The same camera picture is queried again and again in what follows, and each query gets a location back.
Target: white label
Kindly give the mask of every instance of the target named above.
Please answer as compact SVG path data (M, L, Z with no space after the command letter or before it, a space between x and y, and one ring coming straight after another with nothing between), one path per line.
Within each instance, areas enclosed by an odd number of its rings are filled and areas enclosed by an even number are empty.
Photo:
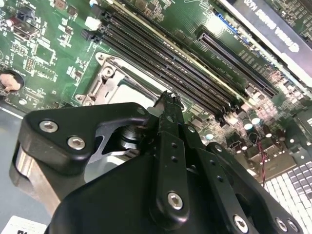
M1 234L44 234L47 225L12 216Z

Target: silver screw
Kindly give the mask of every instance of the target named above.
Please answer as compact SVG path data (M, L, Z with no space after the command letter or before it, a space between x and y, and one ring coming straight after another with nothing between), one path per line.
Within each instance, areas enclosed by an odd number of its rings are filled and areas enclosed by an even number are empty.
M292 229L294 229L294 231L297 233L299 232L298 227L294 224L294 222L292 222L290 219L287 220L289 226L291 226Z
M195 132L195 129L194 129L192 126L188 126L188 129L189 129L192 133Z
M105 77L111 77L113 73L114 73L114 70L111 67L105 67L102 72L103 76Z
M137 112L139 112L141 115L144 115L145 114L145 111L143 110L143 108L139 107L137 109Z
M275 220L277 222L277 225L282 231L284 232L288 231L286 224L279 217L277 217Z
M176 210L181 210L183 207L182 198L176 193L168 193L168 202Z
M234 215L233 219L234 219L235 225L238 227L238 229L240 229L242 233L248 232L248 226L244 219L242 219L238 215Z
M174 120L172 119L172 117L171 117L171 116L167 116L167 119L168 119L168 121L169 121L169 122L171 122L171 123L173 123L173 122L174 122Z
M42 121L39 124L39 127L41 130L43 130L46 133L54 133L59 129L56 123L54 123L53 121L49 121L49 120Z
M94 106L94 101L92 100L86 100L83 104L83 106Z
M215 146L216 150L218 150L219 152L222 152L222 148L219 145Z
M74 150L82 150L86 146L86 143L84 143L83 139L78 136L72 136L69 138L67 144Z

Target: electrolytic capacitor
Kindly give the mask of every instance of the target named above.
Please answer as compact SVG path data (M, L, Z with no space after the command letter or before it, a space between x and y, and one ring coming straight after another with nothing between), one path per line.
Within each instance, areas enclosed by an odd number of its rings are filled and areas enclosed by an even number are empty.
M211 129L206 129L205 137L207 140L212 140L214 138L214 134Z
M279 141L285 141L286 140L285 133L281 129L277 129L275 134L276 134L276 138Z
M272 137L272 133L271 133L271 130L270 130L270 128L268 127L268 125L264 124L264 125L262 126L262 131L263 131L263 133L264 133L264 135L265 135L266 138Z
M249 114L249 119L251 120L253 125L257 125L260 123L261 119L259 118L259 116L257 115L256 112L252 112Z
M245 130L250 130L253 128L253 124L251 123L250 119L248 117L245 117L243 119L243 125Z
M4 0L0 0L0 8L1 8L1 7L4 7L4 4L5 4L5 3L4 3Z

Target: cable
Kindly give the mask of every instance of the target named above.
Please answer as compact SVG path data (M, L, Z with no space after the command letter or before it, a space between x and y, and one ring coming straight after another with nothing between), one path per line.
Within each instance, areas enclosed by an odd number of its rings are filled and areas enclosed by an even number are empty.
M259 153L260 155L262 156L262 187L264 188L265 186L265 162L266 160L268 159L268 155L266 152L263 152L263 147L262 147L262 143L261 141L258 142L258 150L259 150Z

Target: mounting bracket hole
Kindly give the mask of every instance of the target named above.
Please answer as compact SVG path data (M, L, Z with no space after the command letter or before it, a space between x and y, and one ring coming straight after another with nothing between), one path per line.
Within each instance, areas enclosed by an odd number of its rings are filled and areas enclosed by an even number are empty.
M177 158L175 156L171 157L172 162L177 162Z
M144 115L145 114L145 111L143 110L143 108L139 107L137 109L137 112L139 112L141 115Z
M222 178L221 176L217 175L216 178L217 178L220 182L223 182L223 178Z
M167 116L167 120L168 120L169 122L171 122L171 123L174 122L174 119L173 119L171 116Z

